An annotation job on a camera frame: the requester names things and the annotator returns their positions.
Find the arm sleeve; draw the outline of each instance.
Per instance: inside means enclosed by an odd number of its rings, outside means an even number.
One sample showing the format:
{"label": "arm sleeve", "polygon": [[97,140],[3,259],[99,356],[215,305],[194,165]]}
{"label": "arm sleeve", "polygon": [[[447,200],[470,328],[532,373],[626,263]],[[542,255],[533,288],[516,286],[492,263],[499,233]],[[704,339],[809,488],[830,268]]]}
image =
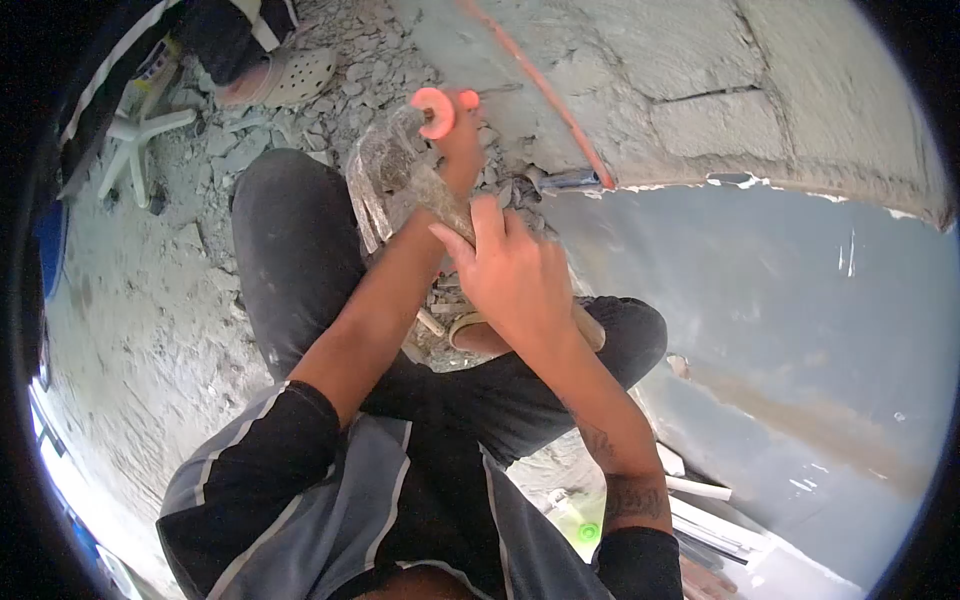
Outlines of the arm sleeve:
{"label": "arm sleeve", "polygon": [[677,539],[650,527],[604,536],[597,575],[616,600],[683,600]]}
{"label": "arm sleeve", "polygon": [[205,598],[298,494],[326,478],[341,442],[329,400],[290,381],[268,390],[177,469],[156,529],[187,598]]}

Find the green bottle cap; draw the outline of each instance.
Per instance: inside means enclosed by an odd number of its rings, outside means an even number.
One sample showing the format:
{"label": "green bottle cap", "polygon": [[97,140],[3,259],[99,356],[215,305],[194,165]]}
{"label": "green bottle cap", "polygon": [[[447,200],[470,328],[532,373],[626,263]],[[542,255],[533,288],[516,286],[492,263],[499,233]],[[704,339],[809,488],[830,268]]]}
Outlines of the green bottle cap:
{"label": "green bottle cap", "polygon": [[577,531],[580,541],[593,541],[600,537],[600,527],[596,523],[584,523]]}

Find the orange hand grip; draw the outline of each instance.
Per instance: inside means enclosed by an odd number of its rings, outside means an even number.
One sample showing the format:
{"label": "orange hand grip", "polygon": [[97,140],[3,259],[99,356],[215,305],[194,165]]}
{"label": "orange hand grip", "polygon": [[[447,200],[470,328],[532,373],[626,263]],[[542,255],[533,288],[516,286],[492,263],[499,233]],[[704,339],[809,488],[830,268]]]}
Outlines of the orange hand grip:
{"label": "orange hand grip", "polygon": [[[480,96],[472,89],[460,92],[460,104],[467,110],[480,107]],[[410,99],[410,106],[419,108],[427,117],[427,122],[420,128],[420,134],[428,139],[440,139],[453,129],[456,121],[456,111],[450,99],[436,87],[421,87]]]}

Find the white plastic stool leg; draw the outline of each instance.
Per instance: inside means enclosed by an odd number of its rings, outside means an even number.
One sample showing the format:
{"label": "white plastic stool leg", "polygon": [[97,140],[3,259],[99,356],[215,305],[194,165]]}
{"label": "white plastic stool leg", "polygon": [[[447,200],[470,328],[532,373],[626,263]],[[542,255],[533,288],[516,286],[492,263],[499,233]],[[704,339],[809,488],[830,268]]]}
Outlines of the white plastic stool leg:
{"label": "white plastic stool leg", "polygon": [[110,188],[116,183],[123,168],[130,165],[130,175],[133,179],[133,192],[136,198],[136,204],[141,208],[150,205],[150,199],[147,197],[147,182],[144,176],[144,148],[151,138],[160,135],[163,132],[183,127],[193,123],[197,118],[197,111],[190,108],[188,110],[178,110],[170,114],[164,114],[153,119],[144,119],[139,125],[131,119],[119,114],[113,116],[113,122],[107,130],[107,135],[122,139],[123,142],[117,148],[113,160],[107,171],[104,173],[104,181],[97,190],[97,196],[102,200],[109,193]]}

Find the hammer head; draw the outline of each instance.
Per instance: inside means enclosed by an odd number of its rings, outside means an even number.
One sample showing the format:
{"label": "hammer head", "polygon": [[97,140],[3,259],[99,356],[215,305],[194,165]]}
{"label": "hammer head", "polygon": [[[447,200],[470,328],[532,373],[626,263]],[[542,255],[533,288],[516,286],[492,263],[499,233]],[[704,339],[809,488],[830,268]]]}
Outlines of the hammer head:
{"label": "hammer head", "polygon": [[367,252],[394,233],[385,207],[410,183],[418,156],[410,140],[422,125],[423,112],[404,105],[367,128],[350,153],[347,187]]}

